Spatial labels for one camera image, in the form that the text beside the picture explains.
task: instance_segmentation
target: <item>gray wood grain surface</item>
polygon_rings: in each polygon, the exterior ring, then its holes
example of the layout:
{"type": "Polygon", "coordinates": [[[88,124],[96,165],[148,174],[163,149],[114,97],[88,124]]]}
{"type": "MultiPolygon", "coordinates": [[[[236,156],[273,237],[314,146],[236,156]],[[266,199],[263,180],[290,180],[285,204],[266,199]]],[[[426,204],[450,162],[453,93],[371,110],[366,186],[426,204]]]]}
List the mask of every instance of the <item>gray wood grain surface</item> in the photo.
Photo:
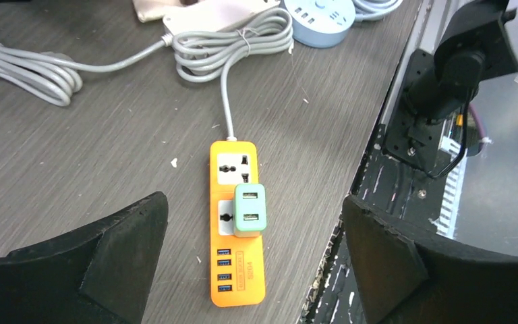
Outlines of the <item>gray wood grain surface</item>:
{"type": "MultiPolygon", "coordinates": [[[[405,1],[334,49],[295,45],[293,55],[231,69],[235,133],[257,145],[269,195],[262,304],[210,301],[208,152],[226,136],[219,83],[179,80],[170,49],[121,72],[84,74],[66,108],[0,80],[0,256],[160,190],[169,226],[145,323],[294,322],[417,7],[405,1]]],[[[137,22],[130,0],[0,4],[1,43],[83,63],[127,57],[162,32],[158,22],[137,22]]]]}

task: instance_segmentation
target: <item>orange power strip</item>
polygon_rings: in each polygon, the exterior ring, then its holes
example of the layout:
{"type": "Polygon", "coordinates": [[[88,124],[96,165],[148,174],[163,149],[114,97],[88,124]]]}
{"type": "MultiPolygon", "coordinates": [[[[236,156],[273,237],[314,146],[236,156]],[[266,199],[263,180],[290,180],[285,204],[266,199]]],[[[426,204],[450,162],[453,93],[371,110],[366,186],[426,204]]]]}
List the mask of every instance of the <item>orange power strip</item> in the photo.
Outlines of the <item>orange power strip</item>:
{"type": "Polygon", "coordinates": [[[235,236],[232,208],[236,185],[259,183],[257,148],[251,142],[215,142],[209,168],[211,300],[219,307],[259,304],[265,297],[263,238],[235,236]]]}

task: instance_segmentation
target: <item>black mounting bracket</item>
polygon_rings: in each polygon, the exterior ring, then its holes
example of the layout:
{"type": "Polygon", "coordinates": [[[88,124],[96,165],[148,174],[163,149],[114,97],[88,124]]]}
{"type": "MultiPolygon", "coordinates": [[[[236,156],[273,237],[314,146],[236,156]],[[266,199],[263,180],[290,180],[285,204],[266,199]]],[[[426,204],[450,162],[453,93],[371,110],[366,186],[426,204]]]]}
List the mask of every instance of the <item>black mounting bracket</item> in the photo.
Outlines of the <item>black mounting bracket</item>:
{"type": "Polygon", "coordinates": [[[423,170],[432,170],[436,165],[443,124],[418,124],[421,121],[410,113],[405,96],[408,86],[433,67],[431,54],[421,49],[412,53],[384,139],[385,154],[423,170]]]}

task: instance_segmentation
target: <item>gray cable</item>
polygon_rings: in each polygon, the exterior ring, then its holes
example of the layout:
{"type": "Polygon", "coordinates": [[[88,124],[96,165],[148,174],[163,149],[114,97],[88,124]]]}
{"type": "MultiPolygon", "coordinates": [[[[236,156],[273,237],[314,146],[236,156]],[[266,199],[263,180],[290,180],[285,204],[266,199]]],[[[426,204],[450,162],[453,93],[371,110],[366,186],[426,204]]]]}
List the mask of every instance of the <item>gray cable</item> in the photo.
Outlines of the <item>gray cable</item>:
{"type": "Polygon", "coordinates": [[[293,20],[287,10],[272,8],[257,15],[235,32],[184,32],[173,38],[177,73],[189,82],[220,78],[221,98],[227,122],[227,140],[236,140],[227,96],[229,69],[248,55],[287,51],[293,44],[293,20]]]}
{"type": "Polygon", "coordinates": [[[109,65],[81,64],[63,54],[34,53],[0,44],[0,78],[53,105],[65,107],[70,104],[73,93],[82,87],[78,71],[107,73],[121,70],[170,44],[171,37],[163,37],[138,54],[109,65]]]}
{"type": "Polygon", "coordinates": [[[356,22],[381,20],[398,9],[402,0],[353,0],[356,22]]]}

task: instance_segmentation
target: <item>mint green plug adapter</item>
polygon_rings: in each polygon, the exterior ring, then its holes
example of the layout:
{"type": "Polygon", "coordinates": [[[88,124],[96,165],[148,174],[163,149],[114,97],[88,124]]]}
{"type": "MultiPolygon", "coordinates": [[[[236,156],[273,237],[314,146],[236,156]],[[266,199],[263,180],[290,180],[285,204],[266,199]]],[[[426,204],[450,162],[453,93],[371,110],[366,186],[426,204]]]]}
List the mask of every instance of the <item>mint green plug adapter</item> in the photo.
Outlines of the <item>mint green plug adapter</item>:
{"type": "Polygon", "coordinates": [[[255,238],[267,227],[267,203],[262,184],[238,184],[233,198],[233,233],[255,238]]]}

